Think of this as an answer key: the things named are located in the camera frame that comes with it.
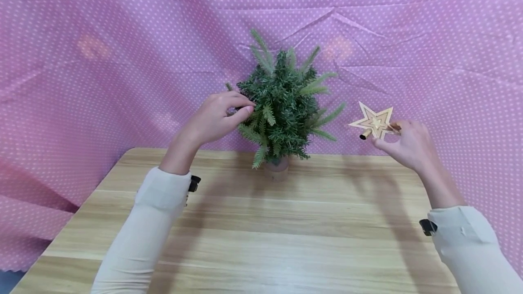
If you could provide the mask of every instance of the black wrist strap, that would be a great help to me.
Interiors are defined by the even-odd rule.
[[[438,230],[438,226],[428,219],[421,219],[419,224],[423,229],[423,234],[426,236],[432,236]]]
[[[199,178],[198,176],[191,176],[191,184],[189,185],[189,192],[196,192],[197,190],[197,185],[200,183],[202,179]]]

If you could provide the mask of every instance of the finger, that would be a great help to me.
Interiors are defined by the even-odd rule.
[[[245,95],[241,94],[241,93],[238,93],[236,91],[225,91],[225,92],[221,92],[221,95],[223,95],[224,97],[227,97],[227,98],[233,98],[233,97],[243,97],[243,98],[247,98],[245,97]]]
[[[423,129],[422,123],[420,123],[420,122],[418,122],[418,121],[410,121],[410,124],[411,124],[414,128],[417,128],[417,129]]]
[[[244,122],[249,118],[249,116],[254,111],[254,107],[247,106],[238,110],[234,115],[226,117],[228,123],[231,123],[232,127],[240,125],[241,122]]]
[[[379,138],[372,138],[372,144],[377,148],[389,154],[389,156],[395,156],[399,153],[400,142],[388,143]]]
[[[411,128],[412,125],[410,124],[410,121],[407,121],[406,119],[402,119],[400,121],[392,122],[391,126],[395,129],[399,130],[399,132],[401,133],[402,129],[409,129],[409,128]]]
[[[241,97],[227,98],[227,100],[225,102],[226,102],[225,109],[241,108],[241,107],[245,107],[245,106],[253,106],[253,107],[256,106],[256,104],[254,102],[247,99],[247,97],[244,97],[243,95]]]

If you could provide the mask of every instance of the wooden star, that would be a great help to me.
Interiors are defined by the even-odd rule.
[[[387,108],[379,113],[375,113],[371,108],[368,108],[362,102],[359,102],[364,118],[359,121],[351,122],[349,126],[371,129],[372,135],[375,138],[383,139],[386,133],[397,133],[393,130],[387,129],[390,125],[392,116],[392,108]]]

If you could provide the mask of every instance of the wood grain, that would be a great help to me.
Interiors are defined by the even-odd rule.
[[[165,150],[127,152],[13,294],[89,293],[134,195]],[[198,153],[202,182],[149,293],[459,293],[417,222],[416,174],[389,157],[313,155],[270,183],[252,154]]]

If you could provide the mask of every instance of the white long-sleeve shirt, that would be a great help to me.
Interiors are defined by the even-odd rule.
[[[173,222],[186,204],[191,175],[153,168],[101,263],[92,294],[145,294]],[[434,209],[434,245],[462,294],[523,294],[523,280],[503,256],[491,225],[472,207]]]

